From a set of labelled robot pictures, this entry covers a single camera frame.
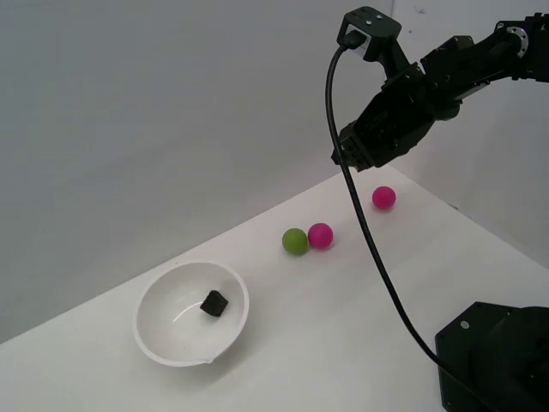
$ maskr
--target magenta ball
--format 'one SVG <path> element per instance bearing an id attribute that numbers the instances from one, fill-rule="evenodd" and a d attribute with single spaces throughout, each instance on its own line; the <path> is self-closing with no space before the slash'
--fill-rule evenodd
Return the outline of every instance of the magenta ball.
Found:
<path id="1" fill-rule="evenodd" d="M 396 193 L 388 186 L 379 186 L 372 193 L 371 200 L 378 209 L 391 209 L 396 202 Z"/>
<path id="2" fill-rule="evenodd" d="M 334 240 L 334 232 L 326 223 L 316 223 L 309 229 L 309 243 L 317 249 L 326 249 Z"/>

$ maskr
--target white wall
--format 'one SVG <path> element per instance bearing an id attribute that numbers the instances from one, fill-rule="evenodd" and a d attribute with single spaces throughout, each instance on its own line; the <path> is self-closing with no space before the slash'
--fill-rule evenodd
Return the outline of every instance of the white wall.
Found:
<path id="1" fill-rule="evenodd" d="M 0 0 L 0 342 L 336 173 L 360 5 Z M 383 76 L 339 72 L 344 124 Z"/>
<path id="2" fill-rule="evenodd" d="M 470 34 L 479 42 L 498 21 L 523 20 L 537 11 L 549 13 L 549 3 L 395 2 L 395 18 L 403 25 L 401 43 L 414 61 L 453 35 Z M 493 83 L 467 98 L 457 118 L 436 124 L 417 148 L 394 165 L 549 267 L 548 105 L 549 84 Z"/>

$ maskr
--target tabletop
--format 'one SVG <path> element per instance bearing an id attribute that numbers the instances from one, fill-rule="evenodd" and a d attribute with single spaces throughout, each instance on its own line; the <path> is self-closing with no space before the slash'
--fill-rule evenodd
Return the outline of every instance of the tabletop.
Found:
<path id="1" fill-rule="evenodd" d="M 549 306 L 549 273 L 391 167 L 356 175 L 371 231 L 419 333 L 476 300 Z M 379 185 L 397 192 L 374 210 Z M 327 222 L 327 251 L 293 257 L 290 227 Z M 250 314 L 211 365 L 164 367 L 140 352 L 131 319 L 143 289 L 184 260 L 244 279 Z M 341 175 L 0 345 L 3 410 L 443 411 L 437 369 L 398 318 Z"/>

